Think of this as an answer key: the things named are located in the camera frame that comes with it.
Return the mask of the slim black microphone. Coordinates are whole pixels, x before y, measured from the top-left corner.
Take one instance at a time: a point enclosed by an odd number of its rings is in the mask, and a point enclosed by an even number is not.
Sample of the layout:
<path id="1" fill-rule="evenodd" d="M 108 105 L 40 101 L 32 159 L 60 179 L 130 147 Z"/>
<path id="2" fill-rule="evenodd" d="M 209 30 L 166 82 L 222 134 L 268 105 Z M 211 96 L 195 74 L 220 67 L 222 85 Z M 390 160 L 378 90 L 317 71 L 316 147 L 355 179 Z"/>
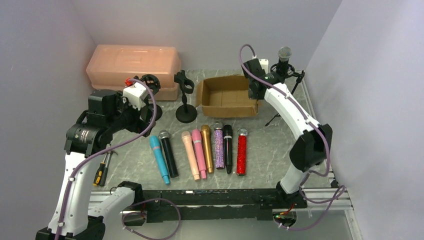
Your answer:
<path id="1" fill-rule="evenodd" d="M 233 129 L 229 124 L 223 126 L 223 149 L 226 173 L 231 174 L 233 167 Z"/>

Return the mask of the pink toy microphone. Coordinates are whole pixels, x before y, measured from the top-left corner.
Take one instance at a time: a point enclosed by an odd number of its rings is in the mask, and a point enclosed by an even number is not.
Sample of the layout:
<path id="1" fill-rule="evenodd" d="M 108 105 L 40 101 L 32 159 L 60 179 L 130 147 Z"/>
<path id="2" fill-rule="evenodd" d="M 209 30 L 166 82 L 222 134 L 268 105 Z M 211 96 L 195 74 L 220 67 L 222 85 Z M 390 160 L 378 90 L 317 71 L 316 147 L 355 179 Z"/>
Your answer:
<path id="1" fill-rule="evenodd" d="M 207 179 L 207 168 L 204 157 L 203 145 L 202 145 L 202 136 L 199 129 L 194 129 L 191 132 L 192 142 L 194 146 L 196 162 L 200 172 L 200 177 L 205 180 Z"/>

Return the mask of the purple glitter microphone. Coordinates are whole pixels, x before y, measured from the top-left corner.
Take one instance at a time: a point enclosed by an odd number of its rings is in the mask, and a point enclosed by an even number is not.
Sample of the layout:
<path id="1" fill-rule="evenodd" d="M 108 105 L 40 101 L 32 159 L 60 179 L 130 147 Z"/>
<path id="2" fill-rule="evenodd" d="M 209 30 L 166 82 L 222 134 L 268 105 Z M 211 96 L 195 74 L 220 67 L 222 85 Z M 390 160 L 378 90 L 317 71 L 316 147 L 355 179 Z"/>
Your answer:
<path id="1" fill-rule="evenodd" d="M 223 136 L 223 124 L 221 122 L 215 122 L 214 128 L 214 150 L 215 150 L 215 168 L 218 170 L 224 169 L 224 136 Z"/>

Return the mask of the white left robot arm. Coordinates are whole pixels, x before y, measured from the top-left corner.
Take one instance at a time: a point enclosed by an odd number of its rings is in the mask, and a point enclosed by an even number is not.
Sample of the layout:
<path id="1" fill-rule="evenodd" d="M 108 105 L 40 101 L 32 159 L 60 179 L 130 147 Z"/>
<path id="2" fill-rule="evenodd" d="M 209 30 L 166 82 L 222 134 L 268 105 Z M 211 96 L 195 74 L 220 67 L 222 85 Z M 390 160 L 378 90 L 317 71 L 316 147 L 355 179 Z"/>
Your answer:
<path id="1" fill-rule="evenodd" d="M 99 206 L 89 209 L 92 185 L 102 156 L 110 152 L 113 135 L 121 130 L 146 137 L 155 124 L 154 110 L 142 112 L 153 91 L 140 84 L 122 91 L 96 90 L 88 108 L 67 131 L 65 171 L 59 199 L 48 226 L 38 240 L 101 240 L 111 215 L 144 200 L 139 183 L 124 181 Z"/>

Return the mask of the blue toy microphone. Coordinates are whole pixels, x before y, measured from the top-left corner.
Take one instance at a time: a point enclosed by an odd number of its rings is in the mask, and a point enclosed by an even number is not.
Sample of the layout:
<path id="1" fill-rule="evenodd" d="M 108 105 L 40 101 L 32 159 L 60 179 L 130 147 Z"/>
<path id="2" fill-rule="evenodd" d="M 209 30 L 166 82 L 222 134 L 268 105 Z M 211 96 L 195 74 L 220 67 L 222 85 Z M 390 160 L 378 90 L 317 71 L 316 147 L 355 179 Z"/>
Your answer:
<path id="1" fill-rule="evenodd" d="M 163 179 L 164 183 L 166 185 L 169 185 L 171 183 L 169 171 L 167 168 L 167 165 L 165 163 L 165 159 L 162 153 L 162 147 L 160 140 L 157 136 L 153 135 L 149 137 L 149 145 L 152 149 L 152 152 L 154 154 L 158 170 L 160 172 L 161 178 Z"/>

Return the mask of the black microphone grey grille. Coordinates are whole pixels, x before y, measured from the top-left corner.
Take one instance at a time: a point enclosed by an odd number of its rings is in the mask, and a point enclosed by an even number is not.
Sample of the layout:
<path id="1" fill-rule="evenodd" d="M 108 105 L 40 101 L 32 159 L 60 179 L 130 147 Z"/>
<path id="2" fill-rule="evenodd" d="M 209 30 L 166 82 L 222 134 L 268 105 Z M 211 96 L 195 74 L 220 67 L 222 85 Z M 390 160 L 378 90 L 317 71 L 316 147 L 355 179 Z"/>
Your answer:
<path id="1" fill-rule="evenodd" d="M 161 143 L 163 152 L 165 155 L 169 176 L 171 178 L 176 178 L 179 176 L 177 165 L 175 162 L 175 157 L 171 145 L 171 135 L 167 130 L 161 130 L 158 135 Z"/>

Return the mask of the clip mount desk stand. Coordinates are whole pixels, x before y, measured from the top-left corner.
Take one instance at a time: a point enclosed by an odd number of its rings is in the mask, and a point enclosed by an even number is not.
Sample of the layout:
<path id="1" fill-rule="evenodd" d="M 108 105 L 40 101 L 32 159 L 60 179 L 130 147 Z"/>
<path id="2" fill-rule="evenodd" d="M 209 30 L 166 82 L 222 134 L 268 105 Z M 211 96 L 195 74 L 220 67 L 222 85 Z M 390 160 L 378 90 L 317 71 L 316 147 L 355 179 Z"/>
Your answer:
<path id="1" fill-rule="evenodd" d="M 193 105 L 188 104 L 187 95 L 191 95 L 194 92 L 195 84 L 187 78 L 184 70 L 180 70 L 174 75 L 174 82 L 179 84 L 182 93 L 182 105 L 177 108 L 175 117 L 181 123 L 191 123 L 197 118 L 198 112 Z"/>

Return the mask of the red glitter microphone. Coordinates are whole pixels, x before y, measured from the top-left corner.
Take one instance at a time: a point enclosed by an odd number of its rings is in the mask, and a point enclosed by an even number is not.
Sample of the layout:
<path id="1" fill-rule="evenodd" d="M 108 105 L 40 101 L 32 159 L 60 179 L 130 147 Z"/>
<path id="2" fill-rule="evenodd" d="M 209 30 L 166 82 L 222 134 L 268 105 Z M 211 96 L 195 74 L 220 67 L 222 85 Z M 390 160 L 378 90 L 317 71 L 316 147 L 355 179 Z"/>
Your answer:
<path id="1" fill-rule="evenodd" d="M 237 176 L 246 175 L 247 136 L 248 136 L 247 129 L 240 128 L 238 131 L 238 142 L 237 142 L 237 161 L 236 161 Z"/>

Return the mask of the gold microphone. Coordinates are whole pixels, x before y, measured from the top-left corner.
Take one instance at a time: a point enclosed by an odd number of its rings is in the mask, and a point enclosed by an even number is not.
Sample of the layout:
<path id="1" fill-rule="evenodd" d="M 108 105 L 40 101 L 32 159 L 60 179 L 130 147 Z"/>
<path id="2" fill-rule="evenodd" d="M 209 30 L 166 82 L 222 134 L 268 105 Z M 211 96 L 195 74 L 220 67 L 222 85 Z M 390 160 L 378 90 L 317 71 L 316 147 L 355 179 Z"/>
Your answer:
<path id="1" fill-rule="evenodd" d="M 204 159 L 206 164 L 206 170 L 208 174 L 214 173 L 214 160 L 212 154 L 211 144 L 211 130 L 209 125 L 204 124 L 200 127 L 200 134 L 202 138 L 202 147 L 204 153 Z"/>

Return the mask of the beige toy microphone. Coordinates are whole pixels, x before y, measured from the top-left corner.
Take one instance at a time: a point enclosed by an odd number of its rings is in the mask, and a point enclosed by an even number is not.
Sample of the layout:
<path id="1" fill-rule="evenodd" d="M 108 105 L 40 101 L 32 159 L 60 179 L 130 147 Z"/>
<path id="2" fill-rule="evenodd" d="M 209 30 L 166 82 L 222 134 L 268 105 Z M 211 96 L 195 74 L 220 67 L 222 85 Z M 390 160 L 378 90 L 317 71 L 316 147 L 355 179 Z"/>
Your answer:
<path id="1" fill-rule="evenodd" d="M 195 156 L 195 152 L 193 148 L 192 136 L 190 132 L 183 131 L 181 133 L 181 140 L 186 150 L 187 159 L 189 162 L 192 177 L 195 181 L 198 181 L 200 180 L 201 177 L 200 177 L 200 172 L 199 172 L 199 168 L 198 168 L 198 164 L 197 164 L 197 160 L 196 160 L 196 156 Z"/>

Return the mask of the shock mount desk stand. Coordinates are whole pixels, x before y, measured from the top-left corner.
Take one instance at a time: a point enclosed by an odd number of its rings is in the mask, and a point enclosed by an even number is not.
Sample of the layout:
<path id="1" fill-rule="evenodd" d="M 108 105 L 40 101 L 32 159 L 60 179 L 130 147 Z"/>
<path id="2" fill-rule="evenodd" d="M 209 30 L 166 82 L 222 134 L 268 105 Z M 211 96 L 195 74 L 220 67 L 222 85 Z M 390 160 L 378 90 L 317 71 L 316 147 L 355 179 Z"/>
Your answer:
<path id="1" fill-rule="evenodd" d="M 159 92 L 161 89 L 160 81 L 159 79 L 154 76 L 153 74 L 145 74 L 140 79 L 142 82 L 144 82 L 151 90 L 152 93 L 155 95 Z M 144 106 L 140 110 L 140 116 L 144 121 L 148 121 L 153 116 L 153 103 L 149 103 L 149 100 L 151 99 L 150 95 L 147 93 L 147 96 L 143 99 Z M 162 108 L 155 104 L 156 106 L 156 118 L 155 121 L 159 120 L 163 114 Z"/>

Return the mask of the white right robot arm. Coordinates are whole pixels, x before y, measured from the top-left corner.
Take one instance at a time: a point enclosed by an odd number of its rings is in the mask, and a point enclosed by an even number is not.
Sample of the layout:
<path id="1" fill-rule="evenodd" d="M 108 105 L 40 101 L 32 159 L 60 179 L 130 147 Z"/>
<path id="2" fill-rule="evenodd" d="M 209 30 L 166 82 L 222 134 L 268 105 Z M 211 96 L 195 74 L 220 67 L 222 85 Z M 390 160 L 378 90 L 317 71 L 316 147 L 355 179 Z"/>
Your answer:
<path id="1" fill-rule="evenodd" d="M 296 76 L 301 81 L 304 74 L 295 72 L 287 58 L 279 59 L 270 72 L 262 68 L 257 58 L 244 62 L 241 67 L 249 82 L 249 98 L 269 103 L 296 139 L 289 152 L 289 169 L 276 185 L 278 197 L 289 201 L 299 195 L 300 187 L 313 167 L 329 160 L 333 130 L 308 114 L 288 89 L 287 78 Z"/>

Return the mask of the brown cardboard box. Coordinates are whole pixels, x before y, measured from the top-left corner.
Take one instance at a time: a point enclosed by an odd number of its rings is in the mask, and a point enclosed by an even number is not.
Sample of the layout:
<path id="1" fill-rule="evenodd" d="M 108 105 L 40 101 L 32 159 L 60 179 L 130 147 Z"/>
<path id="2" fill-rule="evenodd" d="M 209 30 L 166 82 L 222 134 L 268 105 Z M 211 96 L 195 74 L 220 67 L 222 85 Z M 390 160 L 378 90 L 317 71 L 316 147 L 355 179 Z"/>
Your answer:
<path id="1" fill-rule="evenodd" d="M 258 101 L 248 96 L 249 80 L 243 75 L 207 78 L 195 87 L 195 105 L 211 118 L 247 118 L 258 113 Z"/>

